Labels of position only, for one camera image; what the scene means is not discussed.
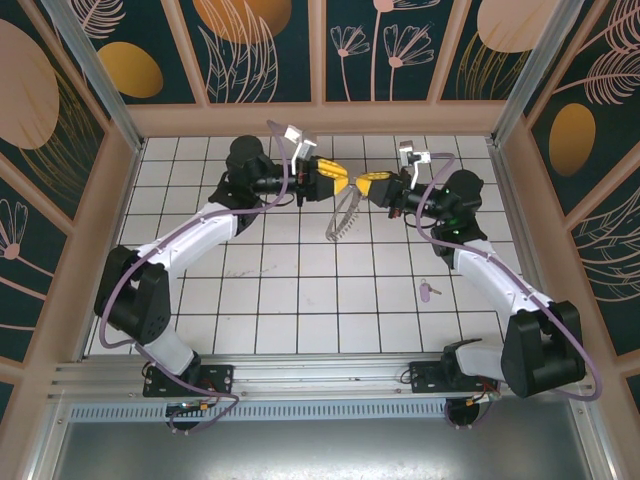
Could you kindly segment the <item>grey metal sheet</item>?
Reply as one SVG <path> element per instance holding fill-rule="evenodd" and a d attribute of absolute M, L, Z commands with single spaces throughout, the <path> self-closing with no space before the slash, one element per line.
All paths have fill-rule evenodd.
<path fill-rule="evenodd" d="M 74 423 L 37 480 L 617 480 L 569 420 L 223 422 L 192 436 L 156 423 Z"/>

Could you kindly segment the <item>aluminium side rail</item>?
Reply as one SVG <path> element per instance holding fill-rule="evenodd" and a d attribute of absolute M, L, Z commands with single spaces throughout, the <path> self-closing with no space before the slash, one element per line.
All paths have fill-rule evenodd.
<path fill-rule="evenodd" d="M 509 171 L 506 155 L 499 147 L 493 145 L 488 146 L 488 151 L 501 191 L 501 198 L 512 232 L 522 276 L 538 291 L 551 297 L 552 294 L 549 291 L 548 282 L 542 271 L 524 210 L 517 195 L 516 185 Z"/>

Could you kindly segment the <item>metal band with key rings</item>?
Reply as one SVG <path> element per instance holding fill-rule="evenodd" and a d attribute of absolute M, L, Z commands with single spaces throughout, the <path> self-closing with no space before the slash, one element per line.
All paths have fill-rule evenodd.
<path fill-rule="evenodd" d="M 325 231 L 329 242 L 338 242 L 352 227 L 359 215 L 362 194 L 355 185 L 348 185 L 336 203 Z"/>

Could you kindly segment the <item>aluminium mounting rail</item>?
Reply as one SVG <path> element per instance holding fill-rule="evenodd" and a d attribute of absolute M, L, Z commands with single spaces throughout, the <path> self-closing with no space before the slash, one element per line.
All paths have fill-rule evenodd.
<path fill-rule="evenodd" d="M 205 355 L 204 364 L 234 367 L 232 393 L 242 400 L 337 400 L 408 397 L 399 381 L 414 361 L 437 353 Z M 97 355 L 55 367 L 47 394 L 67 402 L 141 402 L 144 359 Z"/>

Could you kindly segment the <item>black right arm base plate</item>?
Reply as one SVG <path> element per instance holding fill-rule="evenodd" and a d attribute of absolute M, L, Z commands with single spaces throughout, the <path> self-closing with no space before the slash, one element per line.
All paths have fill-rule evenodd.
<path fill-rule="evenodd" d="M 413 393 L 480 393 L 485 386 L 499 389 L 496 380 L 468 376 L 457 367 L 442 361 L 416 361 L 409 364 L 410 386 Z"/>

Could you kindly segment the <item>aluminium corner post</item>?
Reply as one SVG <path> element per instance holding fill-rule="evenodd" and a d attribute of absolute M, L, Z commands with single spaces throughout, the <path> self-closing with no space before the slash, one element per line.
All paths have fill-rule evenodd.
<path fill-rule="evenodd" d="M 39 1 L 126 142 L 139 153 L 142 136 L 92 43 L 114 33 L 126 16 L 124 0 Z"/>
<path fill-rule="evenodd" d="M 575 24 L 583 4 L 584 0 L 560 0 L 553 10 L 496 122 L 491 133 L 491 146 L 499 148 L 508 139 Z"/>

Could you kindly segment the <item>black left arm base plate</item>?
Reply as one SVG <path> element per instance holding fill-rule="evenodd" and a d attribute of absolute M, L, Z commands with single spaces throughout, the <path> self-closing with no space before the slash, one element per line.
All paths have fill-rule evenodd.
<path fill-rule="evenodd" d="M 233 384 L 232 365 L 202 365 L 194 386 L 218 393 L 230 394 Z M 145 370 L 142 395 L 146 398 L 202 397 L 202 394 L 170 380 L 156 366 Z"/>

